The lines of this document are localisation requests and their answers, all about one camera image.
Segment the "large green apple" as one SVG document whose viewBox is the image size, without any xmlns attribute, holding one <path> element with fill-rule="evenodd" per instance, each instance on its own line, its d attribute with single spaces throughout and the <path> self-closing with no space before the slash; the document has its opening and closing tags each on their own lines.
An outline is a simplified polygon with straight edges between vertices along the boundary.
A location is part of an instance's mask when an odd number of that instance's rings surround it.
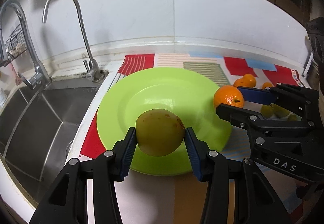
<svg viewBox="0 0 324 224">
<path fill-rule="evenodd" d="M 274 112 L 275 116 L 277 116 L 278 118 L 287 117 L 291 113 L 287 109 L 282 108 L 274 103 L 270 104 L 270 107 L 272 108 L 272 111 Z"/>
</svg>

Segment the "large orange with stem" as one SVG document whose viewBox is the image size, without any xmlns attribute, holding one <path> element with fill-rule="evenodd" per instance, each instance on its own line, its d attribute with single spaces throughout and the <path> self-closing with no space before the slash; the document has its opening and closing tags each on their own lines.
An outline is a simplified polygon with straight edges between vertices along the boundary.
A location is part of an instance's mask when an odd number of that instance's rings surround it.
<svg viewBox="0 0 324 224">
<path fill-rule="evenodd" d="M 243 108 L 244 98 L 239 89 L 231 85 L 226 85 L 220 87 L 213 97 L 214 107 L 216 108 L 220 104 Z"/>
</svg>

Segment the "yellow-green pear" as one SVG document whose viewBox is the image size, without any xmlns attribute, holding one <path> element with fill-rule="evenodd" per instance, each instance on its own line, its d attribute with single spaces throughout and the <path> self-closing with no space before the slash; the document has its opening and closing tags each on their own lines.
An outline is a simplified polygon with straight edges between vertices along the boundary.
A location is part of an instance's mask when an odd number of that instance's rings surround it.
<svg viewBox="0 0 324 224">
<path fill-rule="evenodd" d="M 165 109 L 148 110 L 136 120 L 137 144 L 152 157 L 163 157 L 177 150 L 184 133 L 182 120 Z"/>
</svg>

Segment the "small green persimmon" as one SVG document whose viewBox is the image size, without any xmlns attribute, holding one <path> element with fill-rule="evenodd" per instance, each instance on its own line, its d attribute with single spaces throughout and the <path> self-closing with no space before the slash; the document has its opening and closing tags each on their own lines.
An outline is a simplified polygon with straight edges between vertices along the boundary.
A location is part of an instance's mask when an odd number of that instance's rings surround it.
<svg viewBox="0 0 324 224">
<path fill-rule="evenodd" d="M 265 119 L 269 119 L 274 115 L 274 110 L 272 105 L 262 105 L 260 109 L 260 113 Z"/>
</svg>

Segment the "small dark green fruit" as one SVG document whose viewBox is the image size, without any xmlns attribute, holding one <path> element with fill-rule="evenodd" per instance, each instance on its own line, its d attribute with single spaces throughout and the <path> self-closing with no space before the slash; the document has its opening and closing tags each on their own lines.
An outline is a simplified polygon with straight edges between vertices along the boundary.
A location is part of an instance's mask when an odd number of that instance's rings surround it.
<svg viewBox="0 0 324 224">
<path fill-rule="evenodd" d="M 296 122 L 298 121 L 298 117 L 295 114 L 290 114 L 289 117 L 287 118 L 288 122 Z"/>
</svg>

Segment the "large steel kitchen faucet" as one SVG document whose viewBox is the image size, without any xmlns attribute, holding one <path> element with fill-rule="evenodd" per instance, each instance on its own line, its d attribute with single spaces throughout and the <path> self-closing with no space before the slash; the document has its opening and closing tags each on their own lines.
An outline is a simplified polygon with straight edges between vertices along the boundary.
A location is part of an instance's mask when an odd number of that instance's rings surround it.
<svg viewBox="0 0 324 224">
<path fill-rule="evenodd" d="M 27 85 L 32 90 L 38 84 L 42 84 L 43 87 L 47 87 L 52 82 L 52 80 L 49 77 L 49 74 L 47 73 L 43 63 L 40 61 L 39 57 L 37 56 L 37 53 L 36 53 L 36 50 L 32 43 L 32 39 L 31 39 L 30 32 L 28 29 L 28 24 L 26 21 L 24 10 L 23 10 L 22 6 L 20 5 L 20 3 L 16 0 L 7 0 L 1 6 L 1 67 L 9 64 L 9 59 L 8 59 L 8 55 L 7 55 L 7 52 L 5 49 L 5 43 L 4 43 L 3 34 L 2 34 L 2 32 L 3 32 L 2 19 L 4 16 L 5 10 L 7 8 L 13 9 L 19 19 L 22 33 L 24 35 L 25 42 L 26 42 L 26 48 L 28 49 L 28 52 L 32 59 L 34 70 L 35 70 L 35 74 L 30 79 L 26 79 L 20 73 L 18 73 L 18 76 L 25 83 L 25 85 Z"/>
</svg>

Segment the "small orange round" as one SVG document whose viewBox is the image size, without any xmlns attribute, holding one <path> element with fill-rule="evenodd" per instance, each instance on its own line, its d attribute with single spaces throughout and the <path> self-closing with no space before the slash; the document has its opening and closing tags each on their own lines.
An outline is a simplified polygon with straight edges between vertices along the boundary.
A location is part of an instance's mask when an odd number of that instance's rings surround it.
<svg viewBox="0 0 324 224">
<path fill-rule="evenodd" d="M 264 82 L 261 88 L 264 90 L 267 87 L 273 87 L 273 84 L 271 82 Z"/>
</svg>

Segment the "lime green plate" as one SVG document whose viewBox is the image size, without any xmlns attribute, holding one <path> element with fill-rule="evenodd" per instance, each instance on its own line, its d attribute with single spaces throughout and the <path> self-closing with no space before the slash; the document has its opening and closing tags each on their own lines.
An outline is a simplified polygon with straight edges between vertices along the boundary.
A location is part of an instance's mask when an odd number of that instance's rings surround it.
<svg viewBox="0 0 324 224">
<path fill-rule="evenodd" d="M 210 149 L 222 151 L 232 131 L 215 113 L 218 86 L 194 71 L 158 67 L 133 73 L 113 85 L 97 112 L 97 130 L 106 149 L 129 128 L 138 135 L 131 168 L 154 176 L 191 171 L 184 131 L 191 127 Z"/>
</svg>

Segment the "colourful patterned table mat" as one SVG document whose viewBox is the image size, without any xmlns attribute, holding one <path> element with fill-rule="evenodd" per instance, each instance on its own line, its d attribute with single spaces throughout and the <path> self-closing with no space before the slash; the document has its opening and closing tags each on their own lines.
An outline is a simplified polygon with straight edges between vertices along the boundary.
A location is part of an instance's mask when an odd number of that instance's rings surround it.
<svg viewBox="0 0 324 224">
<path fill-rule="evenodd" d="M 296 70 L 251 59 L 197 53 L 126 56 L 101 97 L 80 159 L 111 149 L 143 112 L 159 108 L 179 116 L 211 149 L 243 160 L 250 155 L 247 134 L 216 116 L 213 96 L 244 75 L 255 78 L 257 87 L 267 82 L 302 85 Z M 123 223 L 198 223 L 207 184 L 197 181 L 180 146 L 159 158 L 136 150 L 129 175 L 115 189 Z"/>
</svg>

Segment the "stainless steel sink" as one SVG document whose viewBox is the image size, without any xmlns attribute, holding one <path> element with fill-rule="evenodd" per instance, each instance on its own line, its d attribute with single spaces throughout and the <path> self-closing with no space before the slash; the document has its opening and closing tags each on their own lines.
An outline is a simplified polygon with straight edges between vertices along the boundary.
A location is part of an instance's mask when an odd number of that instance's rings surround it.
<svg viewBox="0 0 324 224">
<path fill-rule="evenodd" d="M 21 87 L 1 114 L 1 157 L 32 202 L 64 167 L 73 139 L 99 90 L 87 79 Z"/>
</svg>

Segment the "slim curved steel faucet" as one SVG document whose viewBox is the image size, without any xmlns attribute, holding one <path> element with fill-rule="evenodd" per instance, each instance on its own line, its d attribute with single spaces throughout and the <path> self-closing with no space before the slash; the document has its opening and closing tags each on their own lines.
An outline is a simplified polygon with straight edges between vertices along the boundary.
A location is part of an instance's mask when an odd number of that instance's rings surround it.
<svg viewBox="0 0 324 224">
<path fill-rule="evenodd" d="M 45 24 L 47 22 L 47 17 L 48 17 L 48 10 L 49 10 L 49 4 L 52 0 L 46 0 L 45 6 L 43 8 L 43 13 L 42 13 L 42 23 Z M 86 29 L 85 25 L 83 22 L 83 17 L 82 17 L 82 12 L 81 12 L 81 7 L 78 2 L 78 0 L 72 0 L 73 4 L 75 5 L 76 8 L 76 13 L 77 13 L 77 18 L 79 21 L 79 26 L 81 30 L 81 35 L 83 38 L 83 42 L 88 54 L 89 60 L 87 61 L 86 59 L 83 61 L 83 64 L 86 68 L 86 78 L 91 80 L 93 83 L 100 83 L 105 79 L 104 73 L 100 70 L 99 65 L 97 61 L 94 59 L 87 34 L 86 34 Z"/>
</svg>

